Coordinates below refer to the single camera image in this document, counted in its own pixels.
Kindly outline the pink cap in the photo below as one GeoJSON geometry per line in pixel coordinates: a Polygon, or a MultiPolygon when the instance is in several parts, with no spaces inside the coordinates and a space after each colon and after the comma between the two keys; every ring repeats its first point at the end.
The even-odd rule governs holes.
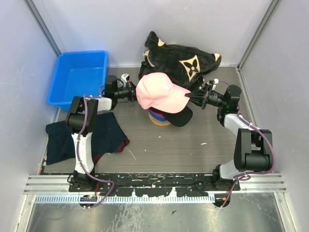
{"type": "Polygon", "coordinates": [[[189,102],[186,94],[190,92],[172,83],[162,72],[143,76],[136,86],[137,101],[143,109],[152,107],[171,114],[179,113],[185,108],[189,102]]]}

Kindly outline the black cap white logo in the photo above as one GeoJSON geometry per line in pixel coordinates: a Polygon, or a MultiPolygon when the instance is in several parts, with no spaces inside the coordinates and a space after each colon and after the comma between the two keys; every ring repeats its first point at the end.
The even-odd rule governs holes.
{"type": "Polygon", "coordinates": [[[156,113],[162,114],[168,122],[171,123],[171,125],[176,126],[176,127],[183,127],[186,124],[189,123],[193,116],[193,111],[189,107],[185,107],[182,111],[172,114],[172,113],[167,113],[160,111],[158,109],[155,109],[153,107],[149,108],[152,111],[156,113]]]}

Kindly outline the blue cap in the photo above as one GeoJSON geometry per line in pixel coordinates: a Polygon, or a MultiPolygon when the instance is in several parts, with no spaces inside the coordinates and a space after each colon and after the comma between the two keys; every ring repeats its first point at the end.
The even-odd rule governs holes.
{"type": "Polygon", "coordinates": [[[168,121],[166,120],[166,118],[160,114],[160,113],[156,113],[154,111],[152,111],[151,109],[148,109],[148,112],[150,114],[150,116],[155,119],[156,121],[160,122],[160,123],[167,123],[168,121]]]}

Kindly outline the wooden hat stand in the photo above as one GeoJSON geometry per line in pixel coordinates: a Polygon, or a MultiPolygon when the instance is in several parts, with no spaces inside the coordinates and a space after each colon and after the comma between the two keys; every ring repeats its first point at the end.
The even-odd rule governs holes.
{"type": "Polygon", "coordinates": [[[153,117],[152,115],[150,115],[150,114],[149,114],[149,119],[150,119],[150,121],[151,121],[153,124],[155,124],[155,125],[157,125],[157,126],[160,126],[160,127],[166,127],[166,126],[171,125],[171,123],[168,122],[167,120],[165,120],[165,121],[160,121],[160,120],[154,118],[154,117],[153,117]]]}

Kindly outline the navy blue cloth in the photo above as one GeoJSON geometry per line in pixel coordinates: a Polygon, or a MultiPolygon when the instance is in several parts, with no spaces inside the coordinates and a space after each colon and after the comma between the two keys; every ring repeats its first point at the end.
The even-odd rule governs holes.
{"type": "MultiPolygon", "coordinates": [[[[45,127],[48,135],[46,164],[51,165],[75,157],[70,129],[65,121],[45,127]]],[[[96,128],[91,138],[92,160],[96,164],[105,153],[122,152],[130,143],[112,112],[97,116],[96,128]]]]}

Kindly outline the blue plastic bin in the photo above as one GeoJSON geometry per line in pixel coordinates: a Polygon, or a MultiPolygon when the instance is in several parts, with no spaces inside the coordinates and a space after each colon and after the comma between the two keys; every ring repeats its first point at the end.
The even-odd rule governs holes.
{"type": "Polygon", "coordinates": [[[67,112],[75,96],[99,95],[105,84],[108,53],[104,50],[62,53],[56,66],[47,103],[67,112]]]}

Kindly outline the magenta cap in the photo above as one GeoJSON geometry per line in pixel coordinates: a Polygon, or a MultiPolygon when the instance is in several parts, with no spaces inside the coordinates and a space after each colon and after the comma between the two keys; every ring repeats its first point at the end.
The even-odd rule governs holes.
{"type": "Polygon", "coordinates": [[[152,114],[152,117],[158,121],[162,121],[162,122],[166,121],[166,118],[162,114],[158,114],[155,112],[151,112],[151,114],[152,114]]]}

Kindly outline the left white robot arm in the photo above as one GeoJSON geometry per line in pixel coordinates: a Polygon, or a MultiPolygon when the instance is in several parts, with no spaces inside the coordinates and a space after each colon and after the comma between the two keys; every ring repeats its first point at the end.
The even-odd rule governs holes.
{"type": "Polygon", "coordinates": [[[75,96],[66,117],[75,149],[75,168],[70,183],[85,191],[95,189],[98,180],[94,178],[95,165],[92,160],[91,138],[96,127],[98,112],[113,110],[119,99],[136,101],[136,86],[125,73],[117,78],[109,75],[98,97],[75,96]]]}

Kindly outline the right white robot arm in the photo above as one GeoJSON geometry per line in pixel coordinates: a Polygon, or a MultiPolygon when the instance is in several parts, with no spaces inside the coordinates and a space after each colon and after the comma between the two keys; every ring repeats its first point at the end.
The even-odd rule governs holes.
{"type": "Polygon", "coordinates": [[[239,111],[241,88],[229,85],[224,94],[215,91],[218,80],[211,80],[198,91],[187,93],[190,101],[205,109],[217,107],[217,120],[236,136],[233,159],[216,166],[211,183],[216,190],[223,190],[232,181],[245,180],[251,174],[269,174],[274,170],[275,155],[272,133],[248,122],[239,111]]]}

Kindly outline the black patterned plush blanket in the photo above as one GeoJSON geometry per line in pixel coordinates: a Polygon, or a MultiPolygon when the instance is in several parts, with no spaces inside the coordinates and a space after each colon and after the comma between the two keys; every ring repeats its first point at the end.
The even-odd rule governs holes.
{"type": "Polygon", "coordinates": [[[202,88],[203,76],[215,71],[222,56],[195,47],[166,44],[151,31],[145,41],[146,51],[138,78],[150,73],[165,73],[172,83],[191,92],[202,88]]]}

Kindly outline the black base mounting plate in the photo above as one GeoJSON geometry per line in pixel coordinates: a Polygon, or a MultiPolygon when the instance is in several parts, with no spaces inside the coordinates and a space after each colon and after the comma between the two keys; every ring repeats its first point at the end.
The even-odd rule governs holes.
{"type": "Polygon", "coordinates": [[[167,197],[176,191],[177,197],[208,196],[210,191],[228,192],[234,181],[217,179],[203,173],[101,173],[96,178],[106,180],[102,183],[91,178],[78,182],[75,175],[67,178],[70,192],[95,192],[99,196],[131,197],[167,197]]]}

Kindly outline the right aluminium frame post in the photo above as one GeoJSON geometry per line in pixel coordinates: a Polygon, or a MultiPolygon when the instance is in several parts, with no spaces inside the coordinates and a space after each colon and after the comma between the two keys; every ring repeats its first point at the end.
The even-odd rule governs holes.
{"type": "Polygon", "coordinates": [[[242,55],[238,65],[236,66],[237,70],[241,70],[244,64],[246,63],[247,59],[249,58],[249,55],[253,51],[256,43],[258,42],[259,38],[263,34],[264,30],[266,29],[269,21],[271,20],[272,16],[274,15],[277,7],[281,3],[281,0],[271,0],[269,6],[267,7],[257,29],[254,32],[253,37],[251,38],[244,54],[242,55]]]}

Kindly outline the aluminium frame post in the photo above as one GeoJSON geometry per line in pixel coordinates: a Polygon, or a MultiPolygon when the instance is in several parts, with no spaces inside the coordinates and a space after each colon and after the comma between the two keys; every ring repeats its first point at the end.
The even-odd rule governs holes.
{"type": "Polygon", "coordinates": [[[49,43],[52,51],[55,53],[55,55],[58,57],[61,54],[61,51],[56,44],[48,26],[46,25],[44,19],[42,18],[39,10],[37,9],[35,3],[33,0],[24,0],[24,3],[26,4],[28,10],[32,14],[34,20],[38,24],[40,30],[42,31],[44,37],[46,38],[47,42],[49,43]]]}
{"type": "Polygon", "coordinates": [[[257,29],[254,32],[253,37],[251,38],[244,54],[242,55],[238,65],[236,66],[237,70],[241,70],[244,64],[246,63],[247,59],[249,58],[249,55],[253,51],[256,43],[258,42],[259,38],[263,34],[264,30],[266,29],[269,21],[271,20],[272,16],[274,15],[277,7],[281,3],[281,0],[271,0],[269,6],[267,7],[257,29]]]}

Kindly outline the left aluminium frame post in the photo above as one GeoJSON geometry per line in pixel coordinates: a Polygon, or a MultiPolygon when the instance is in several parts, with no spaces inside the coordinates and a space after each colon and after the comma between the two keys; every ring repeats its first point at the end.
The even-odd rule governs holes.
{"type": "Polygon", "coordinates": [[[55,55],[58,57],[61,54],[61,51],[56,44],[48,26],[46,25],[44,19],[42,18],[39,10],[37,9],[35,3],[33,0],[24,0],[24,3],[26,4],[28,10],[32,14],[34,20],[38,24],[40,30],[42,31],[44,37],[46,38],[47,42],[49,43],[52,51],[55,53],[55,55]]]}

